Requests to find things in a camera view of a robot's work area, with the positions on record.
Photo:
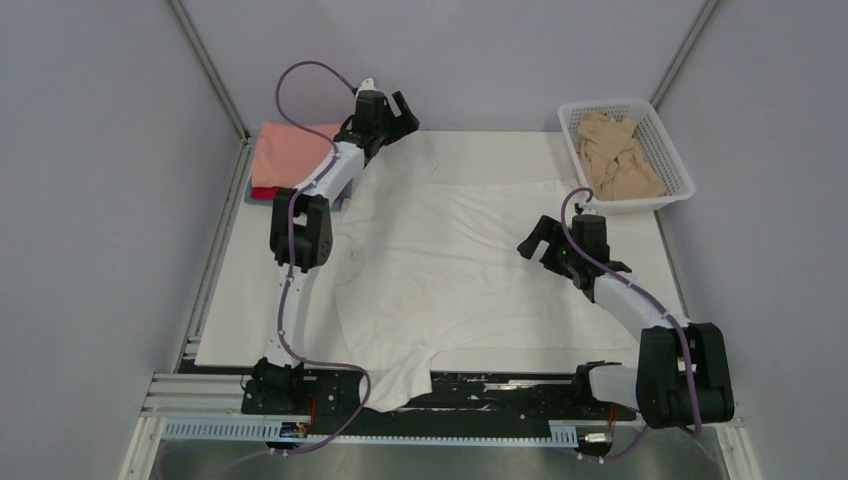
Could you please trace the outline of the white t shirt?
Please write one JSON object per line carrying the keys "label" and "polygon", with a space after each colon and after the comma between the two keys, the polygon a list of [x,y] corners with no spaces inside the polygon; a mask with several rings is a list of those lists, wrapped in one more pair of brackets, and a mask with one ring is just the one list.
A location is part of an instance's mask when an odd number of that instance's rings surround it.
{"label": "white t shirt", "polygon": [[458,349],[630,348],[631,335],[518,245],[571,182],[455,185],[423,158],[372,160],[335,227],[344,340],[388,412],[429,393],[433,358]]}

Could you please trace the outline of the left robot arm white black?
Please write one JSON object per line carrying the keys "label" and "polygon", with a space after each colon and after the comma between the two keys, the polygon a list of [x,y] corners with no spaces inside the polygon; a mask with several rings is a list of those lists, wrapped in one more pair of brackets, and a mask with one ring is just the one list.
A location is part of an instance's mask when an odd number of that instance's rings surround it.
{"label": "left robot arm white black", "polygon": [[280,275],[280,300],[269,344],[244,386],[245,414],[290,415],[304,405],[310,362],[299,350],[315,280],[333,249],[331,206],[382,148],[420,128],[400,91],[386,95],[363,87],[354,98],[353,113],[334,136],[302,128],[330,150],[303,181],[275,194],[269,245]]}

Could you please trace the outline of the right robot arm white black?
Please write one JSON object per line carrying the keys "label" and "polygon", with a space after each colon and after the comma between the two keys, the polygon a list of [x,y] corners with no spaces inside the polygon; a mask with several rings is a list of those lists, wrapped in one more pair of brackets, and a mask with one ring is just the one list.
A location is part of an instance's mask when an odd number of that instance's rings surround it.
{"label": "right robot arm white black", "polygon": [[636,281],[631,268],[610,256],[607,223],[580,213],[570,225],[543,215],[517,247],[529,259],[542,243],[542,266],[572,281],[590,303],[611,314],[638,342],[634,368],[596,361],[578,367],[571,403],[596,417],[610,403],[638,411],[653,429],[724,423],[735,401],[721,330],[675,315]]}

